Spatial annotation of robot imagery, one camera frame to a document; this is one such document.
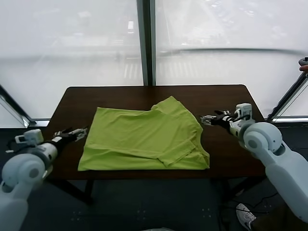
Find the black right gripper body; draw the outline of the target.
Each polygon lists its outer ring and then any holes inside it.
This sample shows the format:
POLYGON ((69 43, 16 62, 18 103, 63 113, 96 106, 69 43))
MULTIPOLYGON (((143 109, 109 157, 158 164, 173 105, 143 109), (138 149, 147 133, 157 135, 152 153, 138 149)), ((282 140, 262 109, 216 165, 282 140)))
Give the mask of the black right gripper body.
POLYGON ((229 115, 218 115, 218 125, 227 131, 230 131, 231 123, 234 120, 235 118, 229 115))

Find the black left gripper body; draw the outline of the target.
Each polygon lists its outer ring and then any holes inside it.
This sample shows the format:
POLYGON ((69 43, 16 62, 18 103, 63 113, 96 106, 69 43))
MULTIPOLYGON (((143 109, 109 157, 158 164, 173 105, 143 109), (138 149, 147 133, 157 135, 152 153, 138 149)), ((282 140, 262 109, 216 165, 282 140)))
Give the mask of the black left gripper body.
POLYGON ((69 133, 57 133, 50 141, 58 151, 62 151, 65 146, 72 142, 72 135, 69 133))

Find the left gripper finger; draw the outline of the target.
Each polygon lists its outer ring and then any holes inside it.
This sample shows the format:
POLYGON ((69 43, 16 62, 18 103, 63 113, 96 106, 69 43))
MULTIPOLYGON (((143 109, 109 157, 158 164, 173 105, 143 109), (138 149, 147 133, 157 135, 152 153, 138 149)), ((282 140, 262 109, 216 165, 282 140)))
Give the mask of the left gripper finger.
POLYGON ((55 133, 54 133, 54 136, 55 136, 55 137, 56 137, 56 136, 62 136, 62 135, 64 135, 64 134, 68 134, 68 133, 71 132, 71 131, 72 131, 72 128, 66 128, 66 129, 64 129, 64 130, 55 132, 55 133))
POLYGON ((77 128, 68 133, 69 137, 71 137, 72 141, 78 141, 87 136, 88 128, 77 128))

